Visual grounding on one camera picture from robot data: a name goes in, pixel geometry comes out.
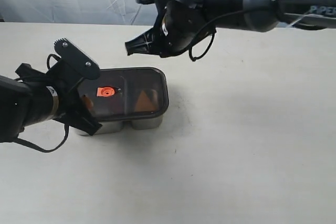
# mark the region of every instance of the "white tabletop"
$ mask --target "white tabletop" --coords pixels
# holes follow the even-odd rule
[[[147,29],[0,23],[1,75],[46,71],[67,37],[101,68],[161,69],[170,95],[156,130],[71,131],[52,154],[0,145],[0,223],[335,224],[336,31],[219,30],[196,63],[127,57]],[[21,137],[52,148],[63,134],[50,121]]]

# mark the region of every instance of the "orange triangle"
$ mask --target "orange triangle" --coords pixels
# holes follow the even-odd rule
[[[135,112],[149,112],[156,111],[155,105],[144,91],[141,91],[139,98],[135,104]]]

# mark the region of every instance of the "stainless steel container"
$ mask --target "stainless steel container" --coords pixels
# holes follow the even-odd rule
[[[125,122],[135,130],[157,128],[169,106],[165,75],[156,68],[103,69],[78,92],[91,101],[90,112],[103,125],[96,134],[119,132]]]

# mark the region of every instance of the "plastic lid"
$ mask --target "plastic lid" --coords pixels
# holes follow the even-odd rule
[[[100,122],[155,118],[169,105],[165,76],[155,68],[103,69],[78,91],[91,100],[90,112]]]

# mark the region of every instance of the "orange sticker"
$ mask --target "orange sticker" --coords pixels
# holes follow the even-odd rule
[[[97,96],[98,97],[111,97],[115,94],[115,92],[116,91],[112,87],[98,88]]]

